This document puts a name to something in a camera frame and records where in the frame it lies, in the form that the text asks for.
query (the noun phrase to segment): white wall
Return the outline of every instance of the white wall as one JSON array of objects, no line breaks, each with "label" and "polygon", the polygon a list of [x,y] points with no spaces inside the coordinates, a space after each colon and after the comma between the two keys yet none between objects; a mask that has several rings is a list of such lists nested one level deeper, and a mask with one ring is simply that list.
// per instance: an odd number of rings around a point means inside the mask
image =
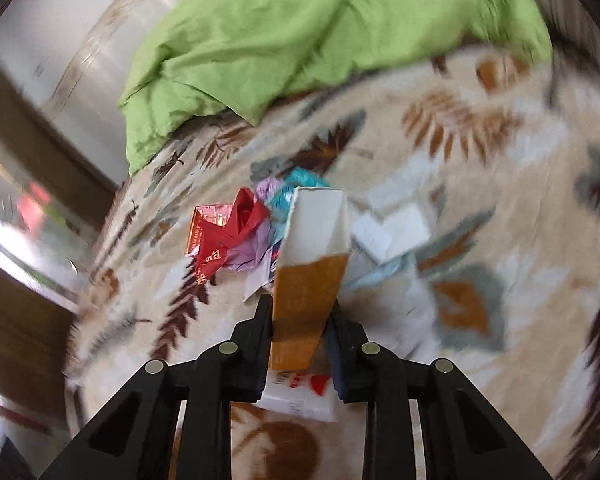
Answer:
[{"label": "white wall", "polygon": [[179,0],[14,0],[0,18],[0,67],[87,159],[126,178],[116,106],[133,54]]}]

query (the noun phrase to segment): patterned bedsheet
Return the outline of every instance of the patterned bedsheet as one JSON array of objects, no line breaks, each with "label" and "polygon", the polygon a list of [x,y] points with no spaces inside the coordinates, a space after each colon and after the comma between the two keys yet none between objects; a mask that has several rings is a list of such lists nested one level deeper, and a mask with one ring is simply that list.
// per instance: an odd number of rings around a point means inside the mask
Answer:
[{"label": "patterned bedsheet", "polygon": [[[549,472],[576,478],[600,446],[600,79],[490,46],[277,103],[256,128],[185,124],[128,184],[81,297],[66,371],[87,417],[151,357],[196,358],[253,315],[244,273],[195,283],[190,217],[293,166],[381,214],[430,203],[430,243],[345,298],[348,316],[401,356],[454,361]],[[234,478],[360,478],[364,410],[338,417],[234,406]]]}]

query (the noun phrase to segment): floral blanket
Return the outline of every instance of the floral blanket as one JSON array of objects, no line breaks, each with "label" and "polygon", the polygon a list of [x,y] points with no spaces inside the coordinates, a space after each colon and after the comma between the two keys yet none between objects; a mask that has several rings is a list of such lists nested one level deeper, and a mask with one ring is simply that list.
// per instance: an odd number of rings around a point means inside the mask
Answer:
[{"label": "floral blanket", "polygon": [[[342,298],[347,315],[403,357],[451,359],[551,474],[576,478],[600,446],[600,79],[558,54],[529,67],[470,46],[279,102],[257,128],[181,127],[128,184],[81,297],[66,373],[86,416],[148,359],[195,359],[253,315],[243,272],[196,284],[189,221],[293,166],[380,214],[430,204],[430,242]],[[234,406],[234,478],[360,478],[365,410],[338,418]]]}]

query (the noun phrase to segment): bed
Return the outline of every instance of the bed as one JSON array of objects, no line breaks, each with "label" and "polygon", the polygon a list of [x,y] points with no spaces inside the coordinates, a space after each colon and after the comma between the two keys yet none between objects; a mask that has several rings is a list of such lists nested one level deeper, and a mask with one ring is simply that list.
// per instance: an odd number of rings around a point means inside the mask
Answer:
[{"label": "bed", "polygon": [[[345,298],[347,315],[401,357],[455,362],[555,478],[589,471],[600,450],[600,27],[580,0],[538,3],[552,62],[466,44],[279,100],[257,127],[232,112],[181,126],[119,193],[81,296],[66,376],[83,417],[147,360],[195,359],[252,317],[244,273],[196,283],[184,255],[193,208],[301,166],[381,214],[413,200],[435,211],[430,242]],[[338,420],[233,406],[234,478],[359,478],[364,410],[340,406]]]}]

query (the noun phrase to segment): cardboard box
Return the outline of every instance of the cardboard box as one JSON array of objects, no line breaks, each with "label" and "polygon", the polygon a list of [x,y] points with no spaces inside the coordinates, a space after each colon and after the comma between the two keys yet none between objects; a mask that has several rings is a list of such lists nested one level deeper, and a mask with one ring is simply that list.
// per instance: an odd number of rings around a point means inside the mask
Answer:
[{"label": "cardboard box", "polygon": [[311,364],[347,266],[349,231],[343,190],[296,188],[276,264],[273,370]]}]

